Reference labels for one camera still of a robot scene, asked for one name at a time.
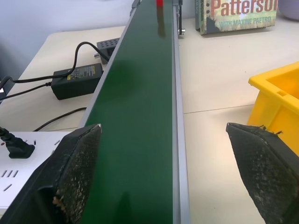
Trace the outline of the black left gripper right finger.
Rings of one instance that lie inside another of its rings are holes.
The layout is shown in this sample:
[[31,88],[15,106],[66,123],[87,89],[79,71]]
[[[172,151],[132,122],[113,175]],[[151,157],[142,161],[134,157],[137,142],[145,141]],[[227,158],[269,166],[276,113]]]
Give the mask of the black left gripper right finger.
[[241,179],[266,224],[299,224],[299,156],[265,126],[227,123]]

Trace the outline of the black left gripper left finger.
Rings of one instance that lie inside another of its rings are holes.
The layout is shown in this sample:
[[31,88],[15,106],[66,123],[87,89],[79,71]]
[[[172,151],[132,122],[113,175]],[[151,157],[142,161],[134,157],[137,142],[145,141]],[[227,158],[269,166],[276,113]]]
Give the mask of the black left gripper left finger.
[[0,218],[0,224],[79,224],[99,152],[99,124],[62,138],[29,176]]

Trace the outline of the green conveyor belt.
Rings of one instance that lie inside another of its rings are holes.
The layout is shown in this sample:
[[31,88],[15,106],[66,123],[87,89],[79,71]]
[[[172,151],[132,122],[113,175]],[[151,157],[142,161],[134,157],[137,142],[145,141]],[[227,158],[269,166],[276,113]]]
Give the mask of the green conveyor belt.
[[135,0],[80,125],[103,131],[80,224],[191,224],[172,0]]

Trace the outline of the white power strip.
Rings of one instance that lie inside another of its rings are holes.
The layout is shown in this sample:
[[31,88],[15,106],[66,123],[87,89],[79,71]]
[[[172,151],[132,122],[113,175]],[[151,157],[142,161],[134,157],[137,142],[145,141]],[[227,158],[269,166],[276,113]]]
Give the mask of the white power strip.
[[34,170],[56,149],[69,132],[13,132],[35,149],[27,159],[11,159],[5,143],[0,140],[0,216],[20,192]]

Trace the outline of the black power plug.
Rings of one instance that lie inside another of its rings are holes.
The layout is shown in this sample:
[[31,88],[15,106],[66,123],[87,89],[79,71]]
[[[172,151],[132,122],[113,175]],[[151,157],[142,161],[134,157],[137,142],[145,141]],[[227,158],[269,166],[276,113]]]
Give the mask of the black power plug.
[[0,127],[0,139],[5,142],[11,159],[27,159],[32,155],[35,149],[34,145],[29,145],[2,127]]

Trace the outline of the yellow plastic bin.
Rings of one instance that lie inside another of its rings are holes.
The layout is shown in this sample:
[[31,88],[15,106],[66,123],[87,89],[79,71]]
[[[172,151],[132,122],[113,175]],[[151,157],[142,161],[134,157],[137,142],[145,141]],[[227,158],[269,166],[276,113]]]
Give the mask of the yellow plastic bin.
[[299,156],[299,61],[249,79],[259,90],[247,125],[264,126]]

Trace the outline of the black power adapter brick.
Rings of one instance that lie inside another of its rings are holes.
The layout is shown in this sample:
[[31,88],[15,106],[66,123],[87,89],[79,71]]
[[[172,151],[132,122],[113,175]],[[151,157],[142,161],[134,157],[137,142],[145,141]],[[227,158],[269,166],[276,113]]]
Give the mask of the black power adapter brick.
[[51,89],[58,100],[92,94],[102,74],[100,63],[76,67],[68,76],[52,79]]

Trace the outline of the grey perforated motor block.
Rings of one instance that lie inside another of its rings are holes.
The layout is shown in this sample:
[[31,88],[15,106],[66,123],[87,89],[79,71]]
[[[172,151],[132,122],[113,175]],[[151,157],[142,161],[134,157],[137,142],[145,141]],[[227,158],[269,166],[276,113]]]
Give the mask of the grey perforated motor block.
[[[119,38],[97,42],[97,48],[107,58],[110,58],[115,47],[117,46],[118,41],[119,41]],[[103,58],[99,53],[94,53],[93,56],[94,56],[94,58],[100,58],[102,64],[108,63],[108,61],[105,58]]]

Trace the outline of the Patterson paperback book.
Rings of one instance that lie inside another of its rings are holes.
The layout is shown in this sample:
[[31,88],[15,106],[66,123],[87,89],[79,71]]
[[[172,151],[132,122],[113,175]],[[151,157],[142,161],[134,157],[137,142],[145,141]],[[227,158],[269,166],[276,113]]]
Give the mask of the Patterson paperback book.
[[201,35],[275,25],[278,0],[195,0]]

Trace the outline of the lavender round object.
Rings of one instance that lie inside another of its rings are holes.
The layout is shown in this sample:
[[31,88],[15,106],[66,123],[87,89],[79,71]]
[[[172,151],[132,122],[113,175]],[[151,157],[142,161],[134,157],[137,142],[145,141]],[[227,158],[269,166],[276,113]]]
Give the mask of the lavender round object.
[[286,18],[299,21],[299,0],[278,0],[278,9]]

